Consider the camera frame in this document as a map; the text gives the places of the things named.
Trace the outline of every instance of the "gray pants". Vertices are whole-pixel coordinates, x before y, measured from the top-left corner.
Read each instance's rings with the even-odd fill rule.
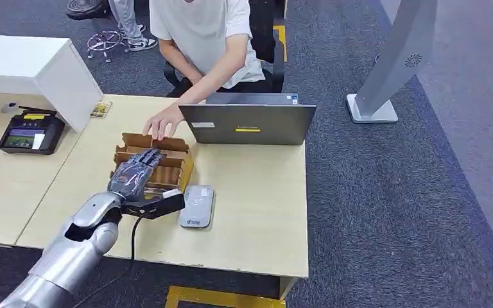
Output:
[[[134,0],[108,0],[110,11],[118,22],[118,29],[126,33],[131,43],[144,39],[135,20]]]

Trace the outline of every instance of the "cardboard divider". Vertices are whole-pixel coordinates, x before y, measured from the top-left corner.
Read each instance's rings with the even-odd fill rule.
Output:
[[[151,148],[161,149],[166,156],[162,158],[145,185],[146,194],[159,194],[161,189],[172,190],[179,188],[184,192],[193,172],[193,158],[189,146],[182,139],[164,138],[162,141],[153,140],[151,136],[136,133],[123,133],[124,146],[116,146],[114,162],[116,168],[131,156]]]

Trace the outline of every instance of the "speaker grille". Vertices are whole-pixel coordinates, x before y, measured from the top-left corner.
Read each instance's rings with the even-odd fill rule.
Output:
[[[415,67],[415,66],[419,66],[421,62],[422,62],[422,55],[419,53],[414,53],[405,60],[404,65],[406,67]]]

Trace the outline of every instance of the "white t-shirt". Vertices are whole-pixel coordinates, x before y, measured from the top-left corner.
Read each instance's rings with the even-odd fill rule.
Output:
[[[150,0],[150,30],[162,40],[174,40],[180,52],[206,75],[226,51],[225,39],[250,32],[248,0]],[[245,66],[222,85],[264,80],[250,41]]]

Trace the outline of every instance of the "gray laptop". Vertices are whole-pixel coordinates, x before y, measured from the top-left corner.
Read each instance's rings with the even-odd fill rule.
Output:
[[[214,93],[180,105],[199,143],[300,145],[315,114],[292,93]]]

